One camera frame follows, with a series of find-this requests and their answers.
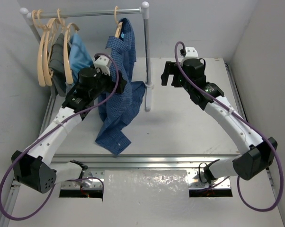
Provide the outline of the beige wooden hanger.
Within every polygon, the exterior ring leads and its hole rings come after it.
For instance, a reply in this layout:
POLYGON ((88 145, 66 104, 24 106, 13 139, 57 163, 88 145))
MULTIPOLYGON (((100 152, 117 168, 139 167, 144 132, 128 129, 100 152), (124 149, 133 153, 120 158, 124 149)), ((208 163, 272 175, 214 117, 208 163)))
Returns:
POLYGON ((121 30, 122 30, 123 22, 119 22, 119 21, 117 20, 117 10, 118 10, 118 6, 115 6, 115 9, 114 9, 114 19, 115 19, 115 23, 116 23, 115 37, 116 37, 116 38, 119 38, 120 35, 121 35, 121 30))

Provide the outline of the blue checkered shirt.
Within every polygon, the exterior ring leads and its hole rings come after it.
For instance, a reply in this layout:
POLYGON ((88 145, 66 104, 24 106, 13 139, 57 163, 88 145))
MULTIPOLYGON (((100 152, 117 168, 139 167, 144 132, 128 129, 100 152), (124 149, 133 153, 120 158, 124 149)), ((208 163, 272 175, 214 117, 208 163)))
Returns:
POLYGON ((123 18, 119 38, 110 36, 106 48, 111 49, 111 57, 118 67, 126 85, 123 93, 113 96, 98 107, 103 125, 95 142, 114 155, 119 155, 131 141, 122 129, 129 125, 139 113, 146 87, 142 81, 132 81, 136 62, 135 36, 130 20, 123 18))

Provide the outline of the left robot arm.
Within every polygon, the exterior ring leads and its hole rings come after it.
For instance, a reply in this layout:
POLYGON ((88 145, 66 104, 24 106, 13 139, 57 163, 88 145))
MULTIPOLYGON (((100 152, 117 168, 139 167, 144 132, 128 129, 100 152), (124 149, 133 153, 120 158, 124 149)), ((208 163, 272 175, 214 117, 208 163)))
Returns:
POLYGON ((52 159, 67 135, 81 123, 94 101, 104 92, 123 93, 127 81, 122 72, 117 72, 118 82, 99 68, 83 68, 79 80, 69 90, 58 114, 39 138, 29 146, 28 152, 16 151, 11 159, 15 179, 40 193, 47 193, 56 183, 78 180, 83 177, 87 166, 80 161, 51 167, 52 159))

